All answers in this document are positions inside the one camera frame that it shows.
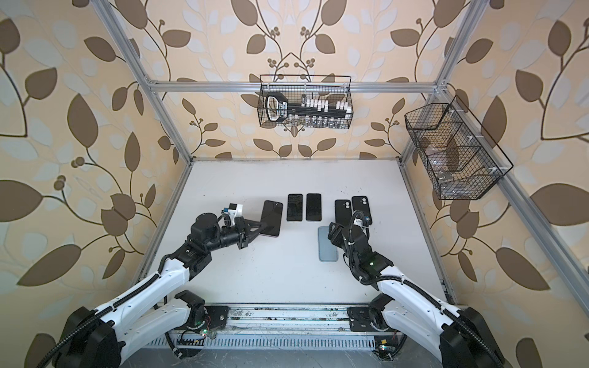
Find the phone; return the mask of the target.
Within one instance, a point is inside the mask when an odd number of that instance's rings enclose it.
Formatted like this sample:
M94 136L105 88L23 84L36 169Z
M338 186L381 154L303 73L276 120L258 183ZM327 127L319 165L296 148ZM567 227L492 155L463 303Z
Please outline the phone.
M287 216L288 222L301 222L303 219L303 195L292 193L288 195Z
M307 194L305 219L309 222L320 222L322 220L322 197L320 193Z
M260 220L260 222L265 223L265 228L260 232L261 235L279 237L283 208L284 205L281 202L265 200Z

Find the light blue phone case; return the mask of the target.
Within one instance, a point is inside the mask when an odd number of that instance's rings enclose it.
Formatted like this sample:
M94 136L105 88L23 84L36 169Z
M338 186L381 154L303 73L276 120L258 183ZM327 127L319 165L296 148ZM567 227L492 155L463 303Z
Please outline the light blue phone case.
M336 262L338 260L337 248L328 239L329 227L318 228L318 258L320 262Z

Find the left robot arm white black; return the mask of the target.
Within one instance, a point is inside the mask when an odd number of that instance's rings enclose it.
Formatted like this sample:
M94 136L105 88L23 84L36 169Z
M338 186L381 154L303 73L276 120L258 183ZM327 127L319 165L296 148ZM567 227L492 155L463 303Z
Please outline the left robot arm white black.
M199 215L184 243L165 255L152 275L123 294L89 310L79 308L67 319L61 340L38 362L39 367L119 367L157 337L181 326L193 327L204 301L190 291L178 292L212 260L213 251L237 245L243 249L266 223L223 212Z

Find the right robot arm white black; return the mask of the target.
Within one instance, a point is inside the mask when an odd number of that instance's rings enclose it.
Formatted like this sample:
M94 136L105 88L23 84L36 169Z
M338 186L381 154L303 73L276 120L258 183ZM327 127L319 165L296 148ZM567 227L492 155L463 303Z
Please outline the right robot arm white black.
M370 247L368 220L362 211L354 212L348 225L332 222L328 239L343 250L354 278L380 293L369 313L372 328L400 331L444 367L505 365L495 337L477 310L435 297Z

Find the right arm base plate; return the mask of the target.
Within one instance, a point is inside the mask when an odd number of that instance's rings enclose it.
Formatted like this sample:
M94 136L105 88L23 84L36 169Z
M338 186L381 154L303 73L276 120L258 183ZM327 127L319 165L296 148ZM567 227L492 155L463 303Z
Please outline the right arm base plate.
M375 308L368 306L349 307L347 316L351 332L404 335L404 332L388 327Z

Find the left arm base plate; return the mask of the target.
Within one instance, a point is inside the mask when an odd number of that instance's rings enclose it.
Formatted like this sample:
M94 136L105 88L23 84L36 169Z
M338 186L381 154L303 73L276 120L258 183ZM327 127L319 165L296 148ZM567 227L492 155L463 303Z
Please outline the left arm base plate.
M229 306L226 305L192 307L187 321L176 329L197 332L223 329L229 320L229 310Z

